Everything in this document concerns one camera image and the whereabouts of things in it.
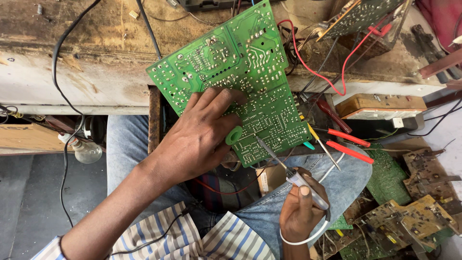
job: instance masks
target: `glass bulb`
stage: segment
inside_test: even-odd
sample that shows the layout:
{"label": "glass bulb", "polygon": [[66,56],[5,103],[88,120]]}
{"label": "glass bulb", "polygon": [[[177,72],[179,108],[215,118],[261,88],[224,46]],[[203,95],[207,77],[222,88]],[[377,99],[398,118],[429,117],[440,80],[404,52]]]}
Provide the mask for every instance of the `glass bulb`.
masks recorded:
{"label": "glass bulb", "polygon": [[75,151],[75,158],[82,163],[94,163],[103,155],[101,146],[93,142],[79,141],[72,148]]}

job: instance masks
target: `wooden workbench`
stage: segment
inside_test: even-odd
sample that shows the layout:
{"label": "wooden workbench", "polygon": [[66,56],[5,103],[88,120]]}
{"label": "wooden workbench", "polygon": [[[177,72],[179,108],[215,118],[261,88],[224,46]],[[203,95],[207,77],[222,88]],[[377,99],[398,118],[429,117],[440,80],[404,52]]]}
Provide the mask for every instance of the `wooden workbench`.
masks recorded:
{"label": "wooden workbench", "polygon": [[[17,104],[23,113],[74,114],[56,91],[51,80],[51,53],[63,31],[92,0],[42,0],[44,16],[36,14],[36,0],[0,2],[0,103]],[[276,21],[290,18],[303,28],[328,19],[333,0],[287,0],[289,14],[281,4],[272,4]],[[186,12],[173,9],[164,0],[145,0],[147,13],[174,19]],[[58,82],[71,102],[87,114],[147,114],[148,85],[152,81],[145,69],[157,60],[154,47],[141,17],[129,16],[137,10],[135,0],[102,0],[77,25],[61,49]],[[210,22],[225,21],[231,10],[199,12],[195,15]],[[150,19],[151,26],[166,56],[199,37],[214,26],[188,16],[176,22]],[[436,77],[423,80],[417,69],[428,63],[418,51],[410,26],[428,25],[411,8],[395,48],[382,56],[360,61],[347,73],[348,94],[335,95],[337,104],[355,93],[381,93],[423,96],[442,89]],[[307,64],[317,69],[332,41],[310,42],[302,51]],[[348,50],[340,45],[327,62],[323,75],[337,75]],[[291,89],[299,91],[311,74],[302,66],[288,77]],[[325,85],[316,80],[309,91]]]}

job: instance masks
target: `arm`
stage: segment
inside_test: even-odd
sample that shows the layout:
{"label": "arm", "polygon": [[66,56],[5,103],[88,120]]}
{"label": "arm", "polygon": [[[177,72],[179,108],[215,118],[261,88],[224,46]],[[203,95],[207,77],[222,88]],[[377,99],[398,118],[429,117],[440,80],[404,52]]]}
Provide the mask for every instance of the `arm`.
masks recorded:
{"label": "arm", "polygon": [[[329,205],[324,187],[311,177],[311,173],[303,168],[296,168],[308,184],[315,189]],[[279,225],[283,237],[289,242],[300,242],[308,239],[315,226],[323,219],[324,211],[313,203],[310,189],[307,186],[292,186],[282,205]],[[307,244],[293,246],[282,242],[285,260],[310,259],[310,249]]]}
{"label": "arm", "polygon": [[173,185],[218,166],[230,150],[224,138],[241,120],[222,116],[229,105],[247,100],[237,90],[209,88],[194,93],[184,113],[159,146],[61,240],[68,260],[104,259],[130,223]]}

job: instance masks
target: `yellow screwdriver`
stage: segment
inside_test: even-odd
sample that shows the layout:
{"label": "yellow screwdriver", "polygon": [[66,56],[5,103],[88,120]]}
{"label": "yellow screwdriver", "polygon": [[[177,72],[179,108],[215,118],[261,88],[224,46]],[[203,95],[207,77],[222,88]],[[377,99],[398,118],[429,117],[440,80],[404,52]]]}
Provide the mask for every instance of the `yellow screwdriver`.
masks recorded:
{"label": "yellow screwdriver", "polygon": [[337,169],[341,172],[342,169],[340,169],[340,166],[337,164],[337,162],[332,158],[332,155],[330,155],[330,152],[327,151],[326,147],[324,146],[324,144],[322,144],[321,140],[319,139],[319,136],[317,136],[316,132],[313,130],[313,128],[311,128],[311,125],[306,122],[308,124],[308,129],[310,130],[310,133],[311,135],[315,138],[315,140],[319,143],[319,145],[322,147],[322,149],[324,150],[324,152],[327,154],[327,156],[329,156],[330,160],[334,163],[335,167],[337,167]]}

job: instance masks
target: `right hand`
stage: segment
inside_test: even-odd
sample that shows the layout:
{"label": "right hand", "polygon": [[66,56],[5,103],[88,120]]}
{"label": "right hand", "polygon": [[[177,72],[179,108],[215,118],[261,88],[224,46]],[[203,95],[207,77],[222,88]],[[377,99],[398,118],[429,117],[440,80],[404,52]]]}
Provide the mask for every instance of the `right hand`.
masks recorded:
{"label": "right hand", "polygon": [[247,98],[241,91],[222,87],[193,93],[178,121],[139,165],[162,171],[171,186],[217,167],[231,148],[224,141],[226,135],[242,126],[236,114],[223,116],[233,102],[243,105]]}
{"label": "right hand", "polygon": [[[294,169],[330,206],[324,186],[312,178],[309,171],[301,167],[295,167]],[[310,233],[325,215],[325,211],[313,202],[311,194],[309,187],[297,187],[293,184],[282,205],[279,225],[282,236],[289,242],[296,243],[308,239]]]}

